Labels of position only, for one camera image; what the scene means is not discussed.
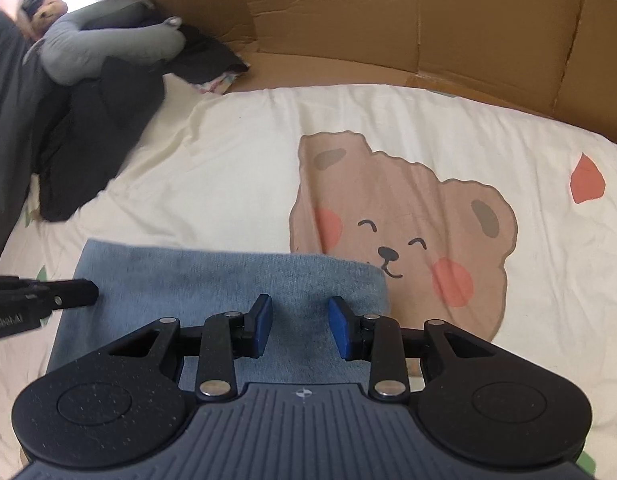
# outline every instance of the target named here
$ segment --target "bear nose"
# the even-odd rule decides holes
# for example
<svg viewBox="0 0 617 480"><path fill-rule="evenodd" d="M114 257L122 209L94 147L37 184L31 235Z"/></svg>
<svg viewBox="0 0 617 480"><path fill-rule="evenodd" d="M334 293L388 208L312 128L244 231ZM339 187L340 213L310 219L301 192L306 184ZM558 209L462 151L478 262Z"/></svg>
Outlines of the bear nose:
<svg viewBox="0 0 617 480"><path fill-rule="evenodd" d="M397 251L391 249L390 247L380 247L378 249L378 254L388 262L394 262L399 258Z"/></svg>

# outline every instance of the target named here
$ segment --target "cardboard box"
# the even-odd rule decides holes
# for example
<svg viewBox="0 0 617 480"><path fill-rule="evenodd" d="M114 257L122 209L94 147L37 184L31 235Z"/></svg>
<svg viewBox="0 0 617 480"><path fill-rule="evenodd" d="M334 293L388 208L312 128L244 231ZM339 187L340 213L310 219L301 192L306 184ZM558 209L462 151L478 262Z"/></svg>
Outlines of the cardboard box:
<svg viewBox="0 0 617 480"><path fill-rule="evenodd" d="M155 0L252 63L234 90L384 83L617 142L616 0Z"/></svg>

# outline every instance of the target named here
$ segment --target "black hat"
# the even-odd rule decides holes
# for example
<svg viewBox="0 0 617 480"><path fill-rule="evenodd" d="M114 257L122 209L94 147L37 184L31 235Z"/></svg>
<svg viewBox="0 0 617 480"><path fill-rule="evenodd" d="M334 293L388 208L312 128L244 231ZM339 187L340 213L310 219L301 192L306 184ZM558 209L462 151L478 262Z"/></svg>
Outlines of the black hat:
<svg viewBox="0 0 617 480"><path fill-rule="evenodd" d="M24 0L22 2L22 10L29 17L29 20L32 20L32 17L35 16L42 3L44 3L44 0Z"/></svg>

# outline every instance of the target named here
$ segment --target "bear print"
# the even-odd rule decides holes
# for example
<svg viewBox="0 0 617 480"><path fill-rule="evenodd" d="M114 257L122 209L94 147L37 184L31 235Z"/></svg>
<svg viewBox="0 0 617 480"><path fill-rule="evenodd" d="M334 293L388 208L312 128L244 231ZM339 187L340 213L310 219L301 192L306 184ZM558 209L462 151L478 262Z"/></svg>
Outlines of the bear print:
<svg viewBox="0 0 617 480"><path fill-rule="evenodd" d="M372 152L353 132L303 136L299 157L291 252L380 267L403 327L444 319L492 340L517 239L515 214L495 188L441 182L423 164Z"/></svg>

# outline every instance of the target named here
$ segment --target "crosshair logo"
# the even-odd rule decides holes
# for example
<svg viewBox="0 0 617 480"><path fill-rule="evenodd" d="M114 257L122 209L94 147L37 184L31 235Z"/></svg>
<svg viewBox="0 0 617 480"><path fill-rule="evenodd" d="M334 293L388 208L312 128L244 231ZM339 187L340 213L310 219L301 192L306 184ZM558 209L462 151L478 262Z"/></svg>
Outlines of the crosshair logo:
<svg viewBox="0 0 617 480"><path fill-rule="evenodd" d="M300 397L302 400L306 400L313 395L313 392L307 388L300 388L297 392L295 392L295 395Z"/></svg>

